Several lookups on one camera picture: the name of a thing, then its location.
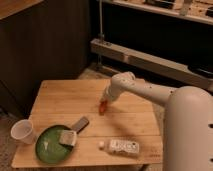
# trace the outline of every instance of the floor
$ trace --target floor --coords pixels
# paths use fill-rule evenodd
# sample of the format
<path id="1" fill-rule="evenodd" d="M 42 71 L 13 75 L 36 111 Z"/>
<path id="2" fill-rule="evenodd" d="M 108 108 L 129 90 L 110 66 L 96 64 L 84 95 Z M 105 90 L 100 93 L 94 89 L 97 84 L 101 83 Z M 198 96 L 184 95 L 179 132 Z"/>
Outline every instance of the floor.
<path id="1" fill-rule="evenodd" d="M 99 71 L 93 63 L 79 76 L 78 79 L 103 79 L 110 78 L 118 71 L 104 67 Z M 163 113 L 160 106 L 153 104 L 159 128 L 163 130 Z M 0 171 L 139 171 L 140 166 L 103 166 L 103 167 L 75 167 L 75 168 L 47 168 L 47 169 L 13 169 L 11 162 L 16 150 L 16 142 L 10 137 L 10 129 L 18 119 L 13 115 L 0 115 Z M 162 164 L 149 165 L 144 171 L 162 171 Z"/>

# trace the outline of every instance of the table top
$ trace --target table top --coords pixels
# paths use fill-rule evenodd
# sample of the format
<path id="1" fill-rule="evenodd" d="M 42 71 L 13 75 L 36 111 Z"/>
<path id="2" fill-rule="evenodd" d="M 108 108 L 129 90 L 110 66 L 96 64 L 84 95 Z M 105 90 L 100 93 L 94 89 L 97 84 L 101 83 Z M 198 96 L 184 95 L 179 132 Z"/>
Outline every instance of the table top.
<path id="1" fill-rule="evenodd" d="M 109 106 L 104 116 L 98 114 L 99 100 L 108 84 L 108 79 L 43 81 L 29 117 L 38 135 L 47 127 L 56 124 L 71 127 L 82 116 L 86 116 L 90 124 L 78 135 L 74 151 L 60 164 L 50 166 L 41 163 L 35 155 L 35 144 L 20 143 L 12 167 L 162 163 L 162 139 L 149 101 L 125 92 Z M 99 150 L 100 141 L 112 138 L 139 142 L 139 157 L 110 155 Z"/>

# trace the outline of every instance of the white cup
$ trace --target white cup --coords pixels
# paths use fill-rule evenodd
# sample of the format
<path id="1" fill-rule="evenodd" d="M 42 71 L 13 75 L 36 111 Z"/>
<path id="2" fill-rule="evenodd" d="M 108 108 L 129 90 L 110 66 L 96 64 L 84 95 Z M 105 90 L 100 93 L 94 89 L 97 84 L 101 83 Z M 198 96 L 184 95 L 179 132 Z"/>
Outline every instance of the white cup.
<path id="1" fill-rule="evenodd" d="M 11 128 L 10 134 L 12 138 L 25 144 L 32 144 L 37 139 L 33 124 L 27 119 L 16 122 Z"/>

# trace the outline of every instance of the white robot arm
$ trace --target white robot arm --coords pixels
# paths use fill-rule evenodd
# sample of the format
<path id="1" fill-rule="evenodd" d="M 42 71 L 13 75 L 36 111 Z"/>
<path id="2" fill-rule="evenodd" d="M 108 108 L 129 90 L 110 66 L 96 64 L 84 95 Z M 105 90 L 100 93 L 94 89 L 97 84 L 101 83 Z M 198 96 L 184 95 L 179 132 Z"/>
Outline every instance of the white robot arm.
<path id="1" fill-rule="evenodd" d="M 173 88 L 138 83 L 131 72 L 114 75 L 99 111 L 124 91 L 165 107 L 163 171 L 213 169 L 213 98 L 197 87 Z"/>

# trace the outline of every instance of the orange object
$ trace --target orange object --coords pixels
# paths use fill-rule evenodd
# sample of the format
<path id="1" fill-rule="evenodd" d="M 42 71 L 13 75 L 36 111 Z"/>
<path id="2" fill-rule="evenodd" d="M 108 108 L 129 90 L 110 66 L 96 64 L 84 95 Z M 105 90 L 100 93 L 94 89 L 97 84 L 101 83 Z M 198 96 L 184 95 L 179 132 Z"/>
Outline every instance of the orange object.
<path id="1" fill-rule="evenodd" d="M 99 106 L 99 114 L 101 114 L 101 115 L 104 114 L 104 112 L 107 109 L 107 103 L 108 103 L 107 100 L 101 102 L 101 104 Z"/>

